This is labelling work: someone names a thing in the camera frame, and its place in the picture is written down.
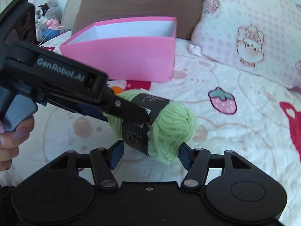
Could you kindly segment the person's left hand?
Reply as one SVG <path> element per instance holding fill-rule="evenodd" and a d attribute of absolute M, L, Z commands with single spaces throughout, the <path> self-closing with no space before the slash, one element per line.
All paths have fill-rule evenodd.
<path fill-rule="evenodd" d="M 19 146 L 24 143 L 33 131 L 35 124 L 34 117 L 21 122 L 14 132 L 5 132 L 1 122 L 1 148 L 0 148 L 0 170 L 4 171 L 11 167 L 12 159 L 19 154 Z"/>

